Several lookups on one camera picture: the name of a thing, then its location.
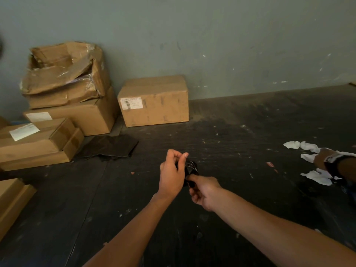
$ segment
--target black floor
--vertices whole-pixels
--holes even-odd
[[[356,249],[356,210],[336,185],[300,176],[314,166],[291,140],[356,152],[356,87],[190,101],[187,123],[125,128],[132,157],[0,173],[38,192],[0,242],[1,266],[82,266],[149,202],[167,149],[189,152],[199,172],[280,217]],[[266,165],[272,162],[278,173]],[[272,266],[243,236],[191,202],[184,188],[163,215],[142,266]]]

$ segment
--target person's right arm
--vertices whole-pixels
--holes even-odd
[[[214,211],[278,266],[356,266],[356,253],[327,236],[279,218],[223,189],[214,177],[190,175],[192,200]]]

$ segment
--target closed cardboard box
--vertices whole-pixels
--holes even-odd
[[[0,130],[0,163],[56,153],[63,149],[75,131],[67,118],[34,122],[39,131],[14,141],[10,131],[24,125],[6,126]]]
[[[30,49],[20,84],[30,108],[53,107],[103,97],[110,87],[103,51],[96,44],[65,42]]]
[[[0,116],[0,128],[9,126],[9,125],[10,125],[10,123]]]
[[[68,117],[85,136],[110,133],[118,116],[119,107],[114,90],[109,88],[103,98],[85,102],[28,110],[24,116],[31,122]]]
[[[62,151],[46,154],[43,156],[29,157],[29,158],[0,163],[0,169],[2,169],[3,171],[9,171],[9,170],[34,168],[34,167],[69,162],[72,160],[72,158],[78,151],[81,143],[83,142],[83,139],[84,139],[83,133],[79,128],[77,128],[74,134],[72,135],[72,137],[63,147]]]
[[[0,181],[0,216],[24,187],[20,179]]]
[[[0,216],[0,241],[35,193],[36,189],[33,186],[25,185],[10,203],[9,207],[7,207],[5,212]]]
[[[189,121],[188,88],[180,75],[127,80],[118,101],[127,127]]]

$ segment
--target barcode label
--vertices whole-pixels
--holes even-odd
[[[134,110],[136,108],[144,108],[141,98],[121,98],[121,107],[123,110]]]

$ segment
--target person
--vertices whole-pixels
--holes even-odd
[[[188,153],[168,150],[158,192],[84,267],[137,266],[164,211],[178,195]],[[277,266],[355,266],[356,253],[322,233],[276,217],[222,188],[214,177],[190,175],[192,201],[215,212]]]

